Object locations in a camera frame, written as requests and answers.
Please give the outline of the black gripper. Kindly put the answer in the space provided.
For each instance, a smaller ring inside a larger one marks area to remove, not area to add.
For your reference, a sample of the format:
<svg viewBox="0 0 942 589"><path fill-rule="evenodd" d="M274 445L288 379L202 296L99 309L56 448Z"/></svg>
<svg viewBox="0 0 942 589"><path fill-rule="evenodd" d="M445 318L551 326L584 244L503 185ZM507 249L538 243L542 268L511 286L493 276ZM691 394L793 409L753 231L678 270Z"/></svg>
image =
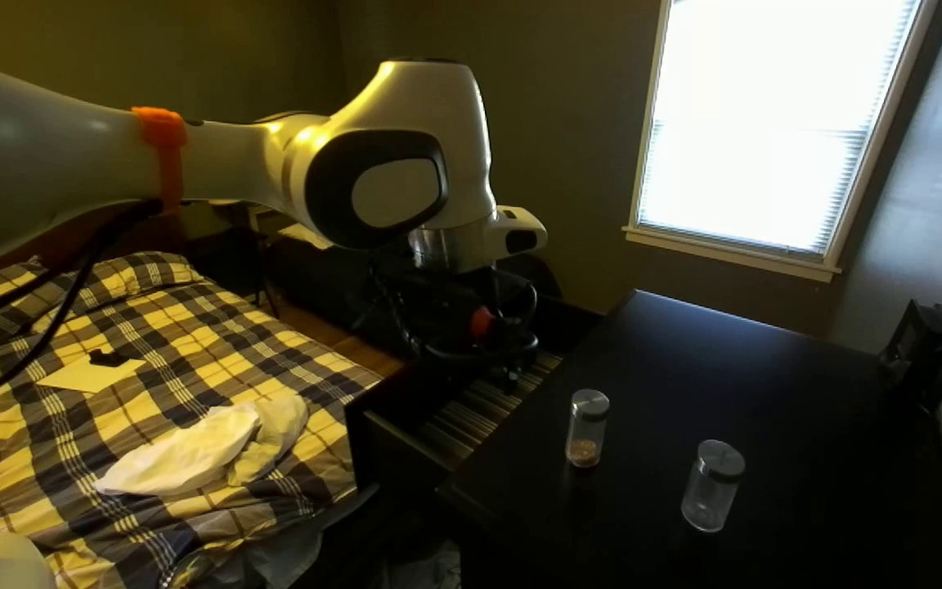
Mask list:
<svg viewBox="0 0 942 589"><path fill-rule="evenodd" d="M511 365L539 345L539 286L496 262L468 276L376 264L372 293L389 338L436 365Z"/></svg>

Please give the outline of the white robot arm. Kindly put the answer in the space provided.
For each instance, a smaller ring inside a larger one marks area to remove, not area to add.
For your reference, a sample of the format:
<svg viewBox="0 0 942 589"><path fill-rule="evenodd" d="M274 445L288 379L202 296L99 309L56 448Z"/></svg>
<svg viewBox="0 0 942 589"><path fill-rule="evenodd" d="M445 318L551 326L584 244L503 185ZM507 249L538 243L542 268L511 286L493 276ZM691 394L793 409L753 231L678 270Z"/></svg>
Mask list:
<svg viewBox="0 0 942 589"><path fill-rule="evenodd" d="M253 123L109 106L0 70L0 254L104 207L232 195L341 249L475 276L545 244L490 185L490 130L462 61L387 61L334 113Z"/></svg>

